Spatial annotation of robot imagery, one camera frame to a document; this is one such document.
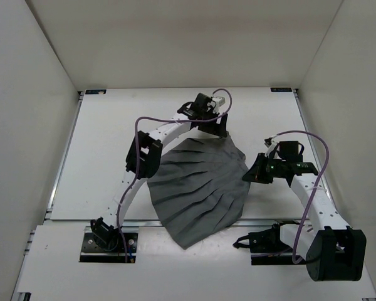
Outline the grey pleated skirt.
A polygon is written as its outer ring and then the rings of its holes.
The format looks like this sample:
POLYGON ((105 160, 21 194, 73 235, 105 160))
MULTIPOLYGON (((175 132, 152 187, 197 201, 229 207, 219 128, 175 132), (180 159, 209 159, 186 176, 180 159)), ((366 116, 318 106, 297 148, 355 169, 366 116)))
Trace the grey pleated skirt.
POLYGON ((188 138, 162 156, 147 185, 162 226, 182 249, 242 216, 250 188, 245 160, 230 135, 188 138))

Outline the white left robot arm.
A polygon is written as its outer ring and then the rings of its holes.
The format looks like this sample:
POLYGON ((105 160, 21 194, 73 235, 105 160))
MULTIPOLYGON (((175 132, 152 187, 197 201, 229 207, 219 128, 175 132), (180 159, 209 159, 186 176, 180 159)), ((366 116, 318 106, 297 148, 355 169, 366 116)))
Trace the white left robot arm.
POLYGON ((194 128, 218 137, 227 135, 232 96, 226 89, 222 91, 229 98, 223 112, 220 108, 226 103, 224 97, 198 93, 193 102, 184 103, 169 119, 143 116, 135 121, 134 138, 125 159, 121 183, 104 213, 90 221, 93 241, 99 248, 107 252, 127 250, 127 240, 122 233, 125 215, 142 184, 158 171, 162 151, 168 144, 194 128))

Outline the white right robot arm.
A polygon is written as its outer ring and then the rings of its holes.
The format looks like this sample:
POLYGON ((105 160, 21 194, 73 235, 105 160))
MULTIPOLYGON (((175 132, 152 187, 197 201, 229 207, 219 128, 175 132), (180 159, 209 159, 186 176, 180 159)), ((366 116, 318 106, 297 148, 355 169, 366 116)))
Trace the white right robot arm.
POLYGON ((243 181, 271 184, 274 179, 284 179, 311 225, 306 228, 304 222, 277 222, 267 230, 240 237, 233 246, 250 249, 256 264, 285 264, 287 260, 278 256, 292 252, 316 282, 359 281, 367 242, 363 231, 353 229, 338 213, 319 183, 316 167, 303 160, 301 143, 268 138, 265 144, 267 152, 257 155, 243 181))

